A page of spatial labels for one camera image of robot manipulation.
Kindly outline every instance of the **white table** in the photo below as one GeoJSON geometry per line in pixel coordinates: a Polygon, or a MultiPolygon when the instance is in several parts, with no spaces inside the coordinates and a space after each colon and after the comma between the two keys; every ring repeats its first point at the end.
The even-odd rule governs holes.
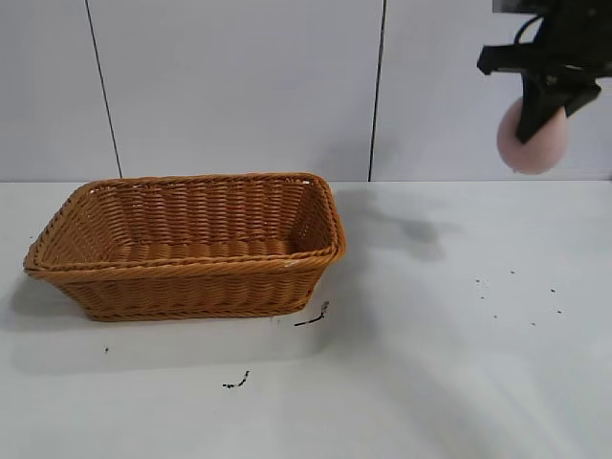
{"type": "Polygon", "coordinates": [[[118,324],[21,273],[75,187],[0,185],[0,457],[612,457],[611,184],[339,184],[303,312],[118,324]]]}

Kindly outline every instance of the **white wall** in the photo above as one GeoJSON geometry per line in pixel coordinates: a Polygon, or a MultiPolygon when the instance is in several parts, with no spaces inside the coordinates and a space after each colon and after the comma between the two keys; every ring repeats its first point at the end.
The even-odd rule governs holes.
{"type": "Polygon", "coordinates": [[[125,175],[367,179],[382,1],[90,3],[125,175]]]}
{"type": "MultiPolygon", "coordinates": [[[[0,7],[0,181],[118,175],[84,0],[0,7]]],[[[366,180],[383,0],[90,0],[124,174],[310,170],[366,180]]],[[[497,124],[518,76],[491,0],[388,0],[374,180],[518,179],[497,124]]],[[[607,179],[612,85],[545,178],[607,179]]]]}
{"type": "Polygon", "coordinates": [[[0,6],[0,181],[117,176],[82,0],[0,6]]]}
{"type": "MultiPolygon", "coordinates": [[[[491,0],[389,0],[374,179],[518,179],[499,160],[497,125],[522,94],[520,77],[483,76],[483,44],[507,44],[529,16],[493,14],[491,0]]],[[[612,172],[612,91],[572,118],[551,179],[612,172]]]]}

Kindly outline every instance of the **wicker basket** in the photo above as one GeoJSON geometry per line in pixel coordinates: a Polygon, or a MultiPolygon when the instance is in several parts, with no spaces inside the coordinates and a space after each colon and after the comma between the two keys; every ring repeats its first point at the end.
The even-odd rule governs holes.
{"type": "Polygon", "coordinates": [[[311,174],[94,182],[25,259],[94,320],[262,317],[302,309],[345,241],[311,174]]]}

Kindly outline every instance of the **basket rim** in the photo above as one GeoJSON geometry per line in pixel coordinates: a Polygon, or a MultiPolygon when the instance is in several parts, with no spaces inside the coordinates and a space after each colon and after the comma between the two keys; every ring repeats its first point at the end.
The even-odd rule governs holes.
{"type": "Polygon", "coordinates": [[[327,182],[316,174],[309,172],[270,172],[250,174],[209,174],[200,176],[141,177],[128,179],[107,179],[94,181],[77,188],[52,220],[30,246],[24,259],[25,271],[37,278],[57,281],[103,280],[118,277],[149,277],[174,275],[200,275],[204,273],[262,273],[292,270],[315,269],[326,266],[341,258],[345,253],[346,241],[342,225],[336,210],[334,195],[327,182]],[[96,188],[110,186],[134,185],[172,185],[202,182],[248,182],[261,180],[287,179],[288,181],[304,180],[313,183],[325,202],[325,213],[332,232],[331,244],[318,251],[295,252],[286,255],[240,255],[232,257],[185,257],[147,260],[144,262],[75,262],[75,263],[42,263],[48,246],[58,237],[61,227],[70,220],[79,204],[88,198],[96,188]]]}

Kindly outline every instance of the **pink ball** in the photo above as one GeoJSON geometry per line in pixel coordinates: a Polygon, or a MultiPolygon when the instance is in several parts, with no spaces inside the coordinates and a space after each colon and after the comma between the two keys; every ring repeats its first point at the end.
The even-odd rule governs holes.
{"type": "Polygon", "coordinates": [[[569,122],[565,109],[558,112],[527,142],[516,137],[523,99],[517,100],[506,112],[497,131],[497,149],[515,172],[536,175],[552,169],[567,149],[569,122]]]}

